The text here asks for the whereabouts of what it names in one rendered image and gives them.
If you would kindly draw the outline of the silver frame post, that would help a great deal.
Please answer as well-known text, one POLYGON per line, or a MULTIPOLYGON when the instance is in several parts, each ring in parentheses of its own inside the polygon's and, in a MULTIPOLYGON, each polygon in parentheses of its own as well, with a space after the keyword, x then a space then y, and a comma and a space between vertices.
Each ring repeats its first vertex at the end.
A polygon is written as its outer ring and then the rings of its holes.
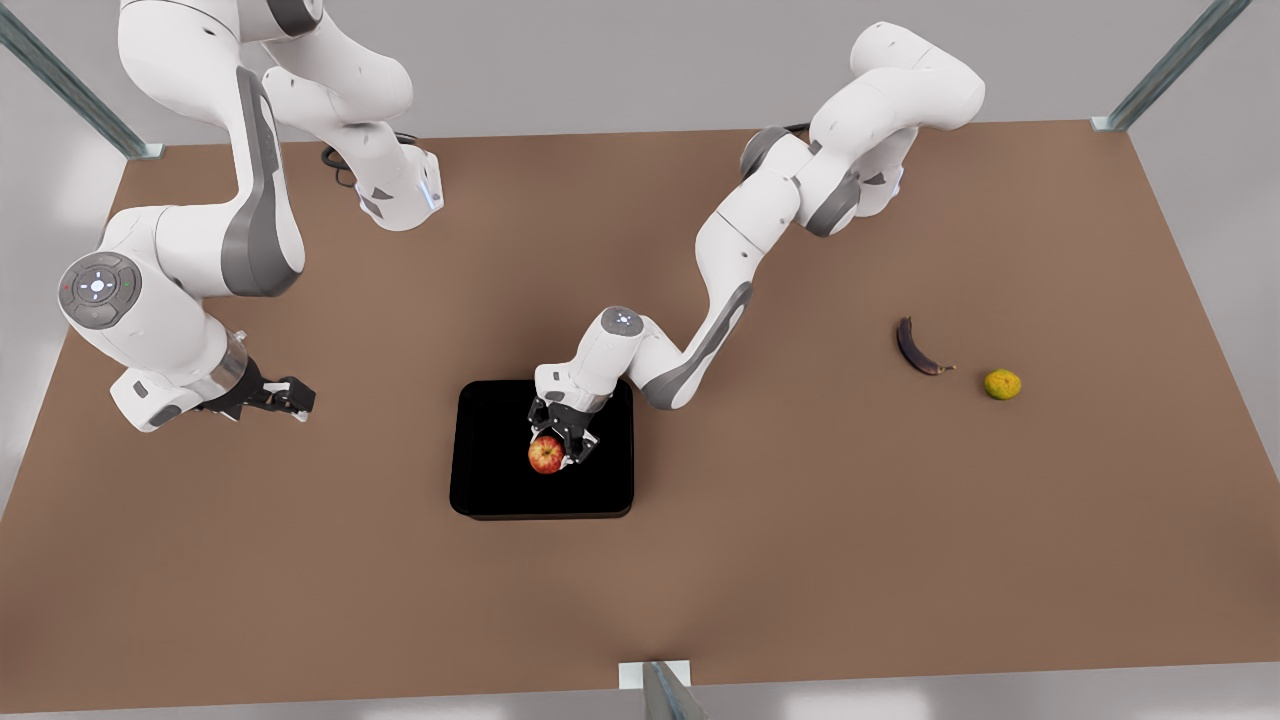
POLYGON ((0 44, 125 159, 155 159, 163 155, 164 145, 143 142, 3 3, 0 3, 0 44))
POLYGON ((687 660, 618 664, 618 688, 641 689, 645 720, 709 720, 690 691, 687 660))
POLYGON ((1128 132, 1253 0, 1213 0, 1110 114, 1092 117, 1094 132, 1128 132))

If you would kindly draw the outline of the black square tray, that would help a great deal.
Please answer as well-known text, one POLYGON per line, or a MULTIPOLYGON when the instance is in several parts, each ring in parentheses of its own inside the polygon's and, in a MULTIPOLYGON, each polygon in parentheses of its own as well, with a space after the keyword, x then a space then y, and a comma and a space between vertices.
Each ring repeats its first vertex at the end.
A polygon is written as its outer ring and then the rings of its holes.
POLYGON ((460 392, 451 506, 483 519, 622 518, 634 501, 634 391, 621 380, 589 430, 590 456, 553 474, 527 460, 531 379, 475 380, 460 392))

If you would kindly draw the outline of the dark overripe banana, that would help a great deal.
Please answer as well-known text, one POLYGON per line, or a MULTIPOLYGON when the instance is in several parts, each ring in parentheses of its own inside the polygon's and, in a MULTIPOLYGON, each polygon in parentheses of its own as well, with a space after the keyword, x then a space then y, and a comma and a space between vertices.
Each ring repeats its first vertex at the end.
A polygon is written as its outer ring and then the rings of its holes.
POLYGON ((919 348, 916 341, 914 340, 913 319, 910 316, 902 316, 900 319, 896 329, 896 341, 900 354, 920 373, 927 375, 941 375, 946 372, 954 372, 957 369, 956 365, 937 363, 919 348))

